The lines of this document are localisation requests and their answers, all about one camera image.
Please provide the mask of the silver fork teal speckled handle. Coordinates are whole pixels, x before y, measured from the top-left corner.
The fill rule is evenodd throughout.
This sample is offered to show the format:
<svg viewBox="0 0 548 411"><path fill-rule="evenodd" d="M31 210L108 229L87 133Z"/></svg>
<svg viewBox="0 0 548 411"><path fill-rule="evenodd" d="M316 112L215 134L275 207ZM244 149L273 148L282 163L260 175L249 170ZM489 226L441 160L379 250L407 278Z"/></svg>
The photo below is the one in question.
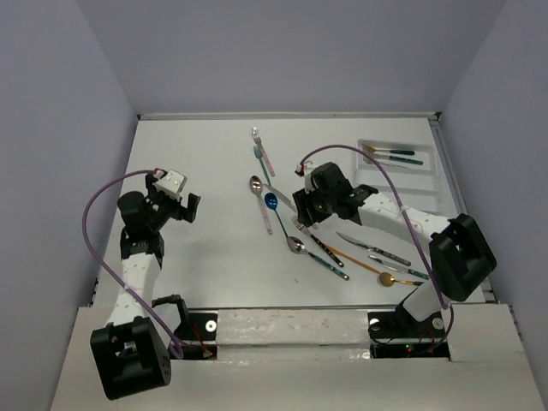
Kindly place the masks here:
<svg viewBox="0 0 548 411"><path fill-rule="evenodd" d="M389 161L393 161L393 162L402 163L402 164L412 164L412 165L423 165L424 164L424 162L421 161L421 160L416 160L416 159L412 159L412 158L403 158L403 157L393 156L393 155L378 155L378 156L375 156L375 157L385 159L385 160L389 160Z"/></svg>

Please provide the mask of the gold fork green handle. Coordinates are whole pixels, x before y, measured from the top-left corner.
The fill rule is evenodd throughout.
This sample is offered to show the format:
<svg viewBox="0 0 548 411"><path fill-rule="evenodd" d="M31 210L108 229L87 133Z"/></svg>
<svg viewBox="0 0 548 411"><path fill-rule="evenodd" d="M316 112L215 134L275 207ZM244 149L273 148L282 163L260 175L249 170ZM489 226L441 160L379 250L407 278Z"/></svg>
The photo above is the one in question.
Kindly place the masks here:
<svg viewBox="0 0 548 411"><path fill-rule="evenodd" d="M369 145L363 145L363 148L369 152L382 152L396 155L405 155L405 156L414 156L415 151L412 150L400 150L400 149L384 149L384 148L375 148Z"/></svg>

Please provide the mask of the silver fork slim handle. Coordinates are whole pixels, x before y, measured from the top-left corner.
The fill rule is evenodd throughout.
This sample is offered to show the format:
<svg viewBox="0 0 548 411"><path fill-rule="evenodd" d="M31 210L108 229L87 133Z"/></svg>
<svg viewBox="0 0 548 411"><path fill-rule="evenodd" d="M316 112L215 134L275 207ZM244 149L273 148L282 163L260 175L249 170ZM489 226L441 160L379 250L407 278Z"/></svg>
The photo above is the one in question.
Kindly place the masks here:
<svg viewBox="0 0 548 411"><path fill-rule="evenodd" d="M373 162L372 160L367 159L367 158L366 158L364 161L365 161L366 164L370 164L370 165L381 165L381 166L383 166L383 167L403 168L403 169L407 169L407 168L408 168L407 166L404 166L404 165L393 164L393 163L387 163L387 162L383 162L383 161Z"/></svg>

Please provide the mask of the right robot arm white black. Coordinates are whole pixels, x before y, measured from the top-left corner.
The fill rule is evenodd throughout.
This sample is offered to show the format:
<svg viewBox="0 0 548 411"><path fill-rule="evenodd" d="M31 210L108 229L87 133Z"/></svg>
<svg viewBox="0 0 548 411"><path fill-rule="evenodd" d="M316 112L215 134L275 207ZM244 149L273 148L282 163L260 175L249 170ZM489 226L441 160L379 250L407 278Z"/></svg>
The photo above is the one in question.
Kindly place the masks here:
<svg viewBox="0 0 548 411"><path fill-rule="evenodd" d="M396 195L352 186L329 162L305 177L292 195L300 223L310 227L336 215L415 245L429 257L428 278L391 312L382 312L375 339L417 337L442 307L464 302L495 270L497 260L476 221L467 214L441 217L405 207Z"/></svg>

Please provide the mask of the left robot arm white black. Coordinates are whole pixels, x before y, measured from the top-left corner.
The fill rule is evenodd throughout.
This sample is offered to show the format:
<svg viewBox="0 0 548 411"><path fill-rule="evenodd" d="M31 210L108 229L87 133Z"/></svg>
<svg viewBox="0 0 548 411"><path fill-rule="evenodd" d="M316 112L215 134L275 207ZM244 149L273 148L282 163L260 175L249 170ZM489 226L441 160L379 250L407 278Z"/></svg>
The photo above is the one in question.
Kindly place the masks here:
<svg viewBox="0 0 548 411"><path fill-rule="evenodd" d="M188 332L189 317L179 295L152 297L162 270L164 239L160 230L171 220L192 223L200 197L181 192L187 178L173 170L145 174L145 194L131 191L116 205L123 227L119 247L122 274L106 271L121 289L104 327L92 332L90 346L106 397L115 401L170 384L172 357L182 358L179 337ZM160 317L155 307L176 308Z"/></svg>

